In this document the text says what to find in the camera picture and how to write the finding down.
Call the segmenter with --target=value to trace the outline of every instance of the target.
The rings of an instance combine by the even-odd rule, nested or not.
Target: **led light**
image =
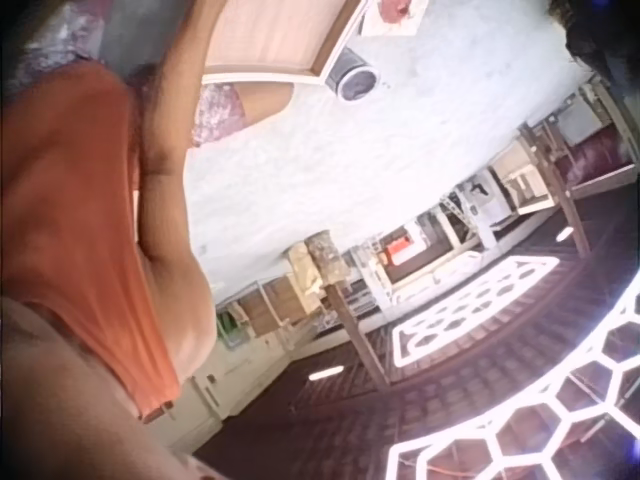
[[[429,470],[429,461],[444,448],[457,440],[483,439],[487,443],[492,463],[475,478],[476,480],[489,480],[506,467],[520,467],[526,465],[540,465],[551,480],[562,480],[560,473],[553,464],[553,456],[560,448],[562,440],[572,424],[590,418],[598,418],[608,415],[611,421],[617,422],[631,435],[640,439],[640,425],[625,415],[619,407],[620,384],[624,372],[635,368],[640,362],[640,352],[635,357],[622,363],[616,363],[602,353],[605,339],[610,331],[625,323],[637,323],[639,314],[629,315],[628,306],[635,301],[635,296],[640,293],[640,272],[636,274],[625,293],[618,300],[616,306],[591,332],[591,334],[566,358],[564,358],[551,371],[538,381],[534,382],[520,393],[509,398],[497,407],[477,416],[471,420],[452,426],[440,432],[424,437],[398,443],[389,449],[386,480],[397,480],[398,463],[400,455],[406,452],[418,450],[419,461],[416,462],[416,480],[425,480]],[[612,379],[609,383],[606,400],[600,404],[588,407],[577,412],[569,412],[557,399],[559,388],[572,372],[582,365],[592,361],[600,363],[612,371]],[[497,440],[497,434],[513,413],[533,402],[539,405],[547,405],[560,418],[561,422],[542,452],[517,456],[505,456]]]
[[[312,382],[315,382],[316,380],[320,380],[322,378],[327,378],[332,375],[337,375],[339,373],[342,373],[343,370],[344,370],[344,367],[342,365],[340,365],[339,367],[332,367],[327,370],[322,370],[321,372],[312,373],[311,375],[309,375],[309,380],[311,380]]]
[[[556,237],[556,242],[562,242],[569,238],[569,236],[573,233],[573,227],[567,227],[563,231],[561,231]]]
[[[465,288],[398,325],[391,335],[395,366],[405,367],[456,341],[533,287],[559,262],[553,257],[509,257]],[[425,339],[430,342],[421,344]]]

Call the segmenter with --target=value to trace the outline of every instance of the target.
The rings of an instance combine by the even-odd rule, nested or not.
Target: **wall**
[[[290,362],[288,350],[308,333],[308,324],[283,329],[252,337],[234,350],[218,342],[194,378],[183,386],[182,396],[169,413],[145,428],[174,451],[197,450],[222,428],[225,418],[238,415],[282,373]],[[215,377],[215,383],[209,375]]]
[[[547,0],[432,0],[415,37],[354,36],[381,72],[364,101],[296,85],[291,105],[193,151],[191,238],[220,296],[286,268],[325,228],[342,250],[433,207],[587,78]]]

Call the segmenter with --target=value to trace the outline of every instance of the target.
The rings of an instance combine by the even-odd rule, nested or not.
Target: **ceiling light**
[[[573,233],[573,227],[567,227],[563,231],[561,231],[556,237],[556,242],[561,242],[569,238],[569,235]]]
[[[458,440],[483,440],[491,455],[491,463],[475,480],[496,478],[505,468],[518,468],[529,465],[540,465],[551,480],[561,480],[562,476],[554,465],[554,456],[562,447],[572,425],[606,415],[615,421],[632,436],[640,439],[640,424],[628,417],[621,409],[620,387],[626,372],[640,367],[640,353],[617,363],[603,352],[607,337],[611,331],[622,325],[640,324],[640,315],[631,314],[631,306],[640,292],[640,271],[622,294],[616,306],[605,316],[600,324],[582,341],[582,343],[558,365],[540,379],[521,390],[520,393],[504,401],[497,407],[471,420],[441,430],[440,432],[397,443],[389,450],[386,480],[398,480],[398,466],[402,454],[419,451],[415,462],[417,480],[427,478],[429,462]],[[558,400],[557,395],[568,379],[575,383],[572,373],[587,364],[597,362],[610,370],[611,381],[606,387],[605,399],[591,407],[569,411]],[[546,404],[560,419],[547,445],[538,453],[521,455],[505,454],[500,447],[497,435],[514,413],[525,407]]]
[[[339,373],[342,373],[343,370],[344,370],[344,367],[342,365],[338,367],[329,368],[327,370],[322,370],[321,372],[316,372],[309,375],[309,380],[311,380],[312,382],[315,382],[316,380],[320,380],[322,378],[327,378],[332,375],[337,375]]]

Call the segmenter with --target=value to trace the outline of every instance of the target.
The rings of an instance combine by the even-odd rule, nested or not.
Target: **orange object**
[[[145,416],[180,384],[134,240],[132,107],[117,77],[83,62],[5,109],[2,287],[52,311]]]
[[[412,243],[413,242],[411,242],[408,237],[399,238],[398,240],[394,240],[393,242],[391,242],[391,244],[387,247],[387,253],[389,254],[389,257],[393,257],[395,254],[400,253],[405,248],[409,248]]]

